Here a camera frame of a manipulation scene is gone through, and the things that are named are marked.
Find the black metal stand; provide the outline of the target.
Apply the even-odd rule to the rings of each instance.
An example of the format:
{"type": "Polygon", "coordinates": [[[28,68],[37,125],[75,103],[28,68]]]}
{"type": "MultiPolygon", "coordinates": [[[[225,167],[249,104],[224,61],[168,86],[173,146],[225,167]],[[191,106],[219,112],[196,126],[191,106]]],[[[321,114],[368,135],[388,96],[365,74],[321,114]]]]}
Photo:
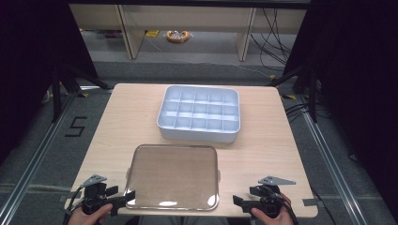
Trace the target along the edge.
{"type": "Polygon", "coordinates": [[[66,63],[57,63],[52,71],[52,89],[53,89],[53,103],[54,103],[54,116],[55,122],[63,112],[61,102],[61,86],[64,86],[68,93],[80,94],[82,88],[77,83],[76,78],[83,78],[90,83],[95,84],[100,89],[111,90],[112,86],[99,80],[97,74],[90,75],[83,70],[68,65],[66,63]]]}
{"type": "Polygon", "coordinates": [[[316,123],[316,73],[312,63],[306,62],[303,65],[284,73],[281,78],[271,81],[268,86],[276,87],[277,85],[284,83],[293,77],[296,77],[297,79],[293,84],[292,90],[295,94],[304,94],[305,92],[309,94],[309,114],[313,122],[316,123]]]}

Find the white compartment storage box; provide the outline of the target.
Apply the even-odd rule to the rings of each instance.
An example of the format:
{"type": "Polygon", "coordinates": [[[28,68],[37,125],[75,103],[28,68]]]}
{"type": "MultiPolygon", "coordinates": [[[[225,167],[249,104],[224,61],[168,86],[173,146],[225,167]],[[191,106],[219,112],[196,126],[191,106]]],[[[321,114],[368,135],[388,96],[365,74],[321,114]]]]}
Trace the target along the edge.
{"type": "Polygon", "coordinates": [[[166,88],[157,125],[166,139],[233,143],[240,131],[235,89],[171,85],[166,88]]]}

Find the dark curtain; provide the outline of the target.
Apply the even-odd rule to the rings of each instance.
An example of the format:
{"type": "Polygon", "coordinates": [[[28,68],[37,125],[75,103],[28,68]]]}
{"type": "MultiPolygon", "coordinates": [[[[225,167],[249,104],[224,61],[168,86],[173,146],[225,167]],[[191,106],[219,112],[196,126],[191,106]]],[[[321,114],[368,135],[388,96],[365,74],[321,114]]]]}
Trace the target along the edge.
{"type": "Polygon", "coordinates": [[[29,127],[53,74],[97,71],[68,0],[0,0],[0,165],[29,127]]]}
{"type": "Polygon", "coordinates": [[[310,0],[287,71],[319,48],[321,93],[398,221],[398,0],[310,0]]]}

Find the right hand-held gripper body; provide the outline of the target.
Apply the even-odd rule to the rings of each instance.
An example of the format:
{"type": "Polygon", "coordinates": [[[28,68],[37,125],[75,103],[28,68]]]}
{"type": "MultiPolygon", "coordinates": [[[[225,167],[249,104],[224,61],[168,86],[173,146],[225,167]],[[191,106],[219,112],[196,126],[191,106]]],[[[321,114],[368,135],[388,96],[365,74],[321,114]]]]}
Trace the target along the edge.
{"type": "MultiPolygon", "coordinates": [[[[280,177],[268,175],[258,181],[256,187],[260,188],[259,200],[253,202],[250,209],[257,208],[264,212],[270,218],[276,218],[280,214],[281,208],[286,204],[284,203],[283,196],[280,191],[280,185],[295,185],[295,181],[286,180],[280,177]]],[[[296,215],[291,209],[289,214],[292,218],[296,215]]]]}

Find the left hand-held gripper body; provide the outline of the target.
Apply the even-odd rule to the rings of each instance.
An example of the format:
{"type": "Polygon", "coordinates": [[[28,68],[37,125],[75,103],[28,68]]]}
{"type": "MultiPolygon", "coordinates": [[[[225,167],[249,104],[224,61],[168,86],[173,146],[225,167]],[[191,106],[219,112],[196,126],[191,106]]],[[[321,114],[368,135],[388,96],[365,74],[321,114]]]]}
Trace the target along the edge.
{"type": "Polygon", "coordinates": [[[93,174],[81,184],[84,188],[84,198],[82,201],[83,212],[92,215],[103,205],[110,204],[107,199],[106,177],[93,174]]]}

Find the aluminium floor rail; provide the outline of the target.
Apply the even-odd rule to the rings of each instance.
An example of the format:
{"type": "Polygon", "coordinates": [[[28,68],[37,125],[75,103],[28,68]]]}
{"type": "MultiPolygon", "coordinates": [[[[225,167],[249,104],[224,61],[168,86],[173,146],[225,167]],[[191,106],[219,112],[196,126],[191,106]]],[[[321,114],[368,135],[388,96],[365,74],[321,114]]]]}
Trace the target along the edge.
{"type": "Polygon", "coordinates": [[[77,98],[76,94],[68,94],[66,96],[61,104],[61,113],[49,125],[45,135],[40,139],[38,147],[23,167],[23,172],[17,176],[16,182],[13,184],[0,183],[0,194],[8,194],[0,206],[0,225],[8,225],[13,219],[75,98],[77,98]]]}
{"type": "Polygon", "coordinates": [[[340,170],[333,154],[331,153],[318,124],[314,121],[309,112],[304,113],[304,118],[353,224],[368,225],[368,222],[361,211],[360,205],[356,200],[351,188],[347,184],[344,175],[342,174],[342,171],[340,170]]]}

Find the light wooden shelf unit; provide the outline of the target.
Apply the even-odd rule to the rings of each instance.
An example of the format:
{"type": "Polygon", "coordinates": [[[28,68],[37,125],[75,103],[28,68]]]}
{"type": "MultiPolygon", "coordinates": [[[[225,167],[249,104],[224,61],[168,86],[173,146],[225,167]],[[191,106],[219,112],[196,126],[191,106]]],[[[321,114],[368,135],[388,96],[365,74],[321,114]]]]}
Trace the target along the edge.
{"type": "Polygon", "coordinates": [[[171,7],[71,4],[77,25],[90,30],[122,32],[129,58],[140,50],[146,30],[226,32],[235,35],[238,59],[246,59],[249,36],[271,30],[295,35],[304,9],[260,7],[171,7]]]}

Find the person's left hand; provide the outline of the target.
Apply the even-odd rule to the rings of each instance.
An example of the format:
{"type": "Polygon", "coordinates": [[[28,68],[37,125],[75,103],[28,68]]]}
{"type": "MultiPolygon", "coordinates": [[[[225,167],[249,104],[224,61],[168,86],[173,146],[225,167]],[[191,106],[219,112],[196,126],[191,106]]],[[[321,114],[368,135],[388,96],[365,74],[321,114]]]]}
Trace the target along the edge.
{"type": "Polygon", "coordinates": [[[106,215],[113,209],[113,206],[108,203],[103,205],[92,215],[87,215],[82,207],[76,208],[70,216],[67,225],[95,225],[97,222],[102,224],[105,221],[106,215]]]}

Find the person's grey trousers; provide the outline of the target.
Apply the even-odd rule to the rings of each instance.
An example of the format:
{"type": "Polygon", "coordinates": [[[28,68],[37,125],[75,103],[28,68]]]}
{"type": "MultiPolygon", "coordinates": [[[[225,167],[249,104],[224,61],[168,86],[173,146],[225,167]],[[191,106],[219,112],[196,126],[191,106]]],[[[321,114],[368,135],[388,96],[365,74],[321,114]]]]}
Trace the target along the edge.
{"type": "Polygon", "coordinates": [[[143,216],[138,225],[229,225],[225,217],[143,216]]]}

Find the transparent plastic lid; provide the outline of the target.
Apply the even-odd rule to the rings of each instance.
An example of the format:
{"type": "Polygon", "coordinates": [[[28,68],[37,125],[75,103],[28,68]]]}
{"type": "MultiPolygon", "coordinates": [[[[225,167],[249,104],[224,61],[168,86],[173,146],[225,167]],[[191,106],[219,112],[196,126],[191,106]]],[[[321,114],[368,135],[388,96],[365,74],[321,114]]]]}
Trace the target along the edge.
{"type": "Polygon", "coordinates": [[[130,209],[211,211],[219,203],[218,155],[208,145],[142,144],[133,154],[130,209]]]}

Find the person's right hand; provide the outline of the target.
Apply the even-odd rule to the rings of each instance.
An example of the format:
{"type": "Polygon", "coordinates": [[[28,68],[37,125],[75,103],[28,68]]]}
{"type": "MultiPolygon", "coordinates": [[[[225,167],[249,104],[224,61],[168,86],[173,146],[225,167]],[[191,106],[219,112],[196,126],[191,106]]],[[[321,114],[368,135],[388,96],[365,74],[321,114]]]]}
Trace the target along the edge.
{"type": "Polygon", "coordinates": [[[283,193],[282,196],[286,207],[283,206],[281,208],[280,214],[276,218],[267,216],[264,212],[257,208],[252,209],[252,214],[265,225],[295,225],[294,220],[289,214],[289,210],[291,209],[291,201],[283,193]]]}

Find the orange tape roll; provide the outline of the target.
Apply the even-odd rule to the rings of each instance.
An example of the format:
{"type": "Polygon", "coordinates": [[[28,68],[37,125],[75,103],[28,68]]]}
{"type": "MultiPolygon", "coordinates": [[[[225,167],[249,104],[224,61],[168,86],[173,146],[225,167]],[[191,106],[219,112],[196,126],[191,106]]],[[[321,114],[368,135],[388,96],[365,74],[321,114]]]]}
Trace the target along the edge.
{"type": "Polygon", "coordinates": [[[191,36],[191,33],[188,31],[168,31],[166,33],[166,39],[173,43],[182,43],[188,40],[191,36]]]}

